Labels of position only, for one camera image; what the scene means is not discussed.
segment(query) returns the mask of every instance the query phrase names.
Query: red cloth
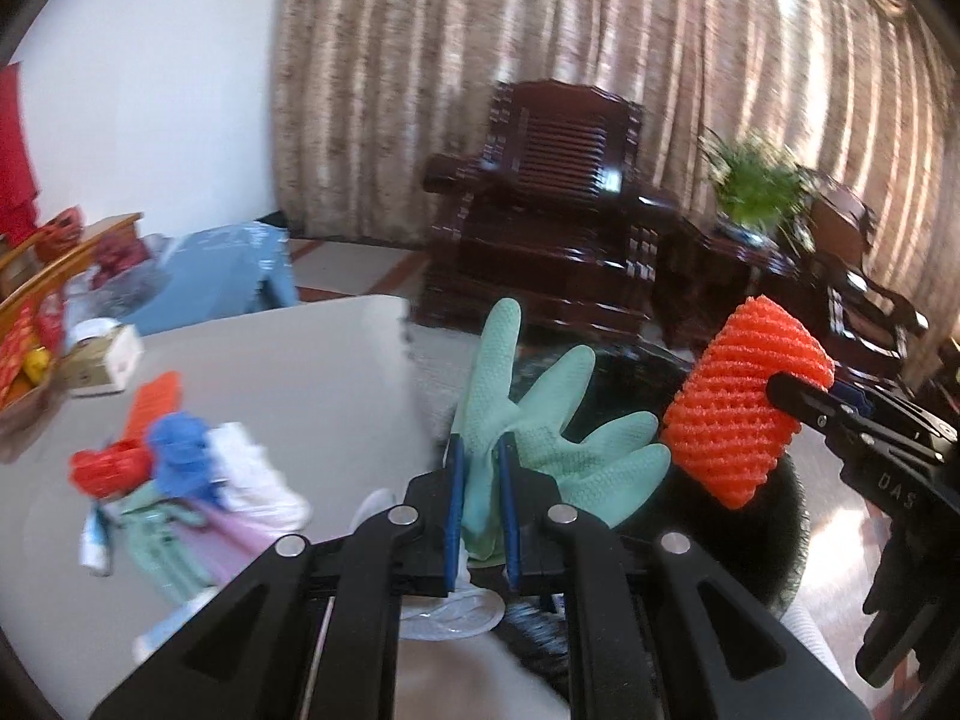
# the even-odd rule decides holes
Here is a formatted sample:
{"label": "red cloth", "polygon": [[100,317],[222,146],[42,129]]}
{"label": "red cloth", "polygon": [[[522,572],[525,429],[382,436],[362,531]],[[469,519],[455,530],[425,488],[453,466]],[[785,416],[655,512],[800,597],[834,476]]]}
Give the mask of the red cloth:
{"label": "red cloth", "polygon": [[94,498],[129,493],[150,481],[154,455],[137,442],[117,442],[102,452],[83,450],[70,458],[70,481]]}
{"label": "red cloth", "polygon": [[15,247],[37,229],[37,185],[20,128],[19,69],[0,70],[0,235]]}

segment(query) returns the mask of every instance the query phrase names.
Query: chair backrest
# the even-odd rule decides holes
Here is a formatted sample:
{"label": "chair backrest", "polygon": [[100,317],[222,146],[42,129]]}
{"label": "chair backrest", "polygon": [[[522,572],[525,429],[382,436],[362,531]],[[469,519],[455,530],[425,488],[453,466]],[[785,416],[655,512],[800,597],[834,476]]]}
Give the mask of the chair backrest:
{"label": "chair backrest", "polygon": [[815,175],[818,196],[810,205],[810,232],[818,251],[839,257],[853,269],[863,268],[877,222],[872,210],[850,187],[824,173]]}
{"label": "chair backrest", "polygon": [[36,240],[37,235],[34,234],[19,247],[0,253],[0,301],[9,298],[42,270],[43,266],[34,250]]}
{"label": "chair backrest", "polygon": [[483,161],[514,196],[599,208],[632,179],[640,107],[555,80],[497,84]]}

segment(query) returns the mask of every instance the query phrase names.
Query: curtain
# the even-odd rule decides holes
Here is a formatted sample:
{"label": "curtain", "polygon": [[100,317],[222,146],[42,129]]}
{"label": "curtain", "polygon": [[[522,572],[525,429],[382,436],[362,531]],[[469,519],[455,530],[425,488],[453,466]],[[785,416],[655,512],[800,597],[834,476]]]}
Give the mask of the curtain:
{"label": "curtain", "polygon": [[424,240],[426,156],[478,151],[494,81],[553,77],[643,105],[638,166],[690,215],[699,134],[757,129],[877,211],[874,279],[923,310],[960,274],[928,261],[953,69],[906,0],[283,0],[276,51],[277,196],[311,236]]}

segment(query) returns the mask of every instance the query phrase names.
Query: orange mesh sponge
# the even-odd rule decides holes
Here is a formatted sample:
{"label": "orange mesh sponge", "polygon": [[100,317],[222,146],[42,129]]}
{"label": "orange mesh sponge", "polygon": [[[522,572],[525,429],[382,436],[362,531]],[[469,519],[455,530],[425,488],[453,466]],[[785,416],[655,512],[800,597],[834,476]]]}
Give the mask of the orange mesh sponge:
{"label": "orange mesh sponge", "polygon": [[781,370],[833,384],[833,360],[803,324],[769,298],[747,298],[664,415],[661,440],[674,463],[728,509],[754,497],[800,429],[767,400],[767,380]]}
{"label": "orange mesh sponge", "polygon": [[176,370],[169,370],[136,391],[127,417],[122,440],[142,445],[147,430],[162,416],[174,413],[181,405],[181,381]]}

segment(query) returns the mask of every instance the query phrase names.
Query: yellow item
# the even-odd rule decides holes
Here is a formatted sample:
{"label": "yellow item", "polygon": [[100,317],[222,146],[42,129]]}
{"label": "yellow item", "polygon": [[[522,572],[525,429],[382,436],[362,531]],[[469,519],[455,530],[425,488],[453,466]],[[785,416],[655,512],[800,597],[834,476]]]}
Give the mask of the yellow item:
{"label": "yellow item", "polygon": [[27,378],[34,383],[34,386],[39,385],[46,378],[49,368],[50,352],[43,346],[32,349],[23,358],[23,372],[27,374]]}

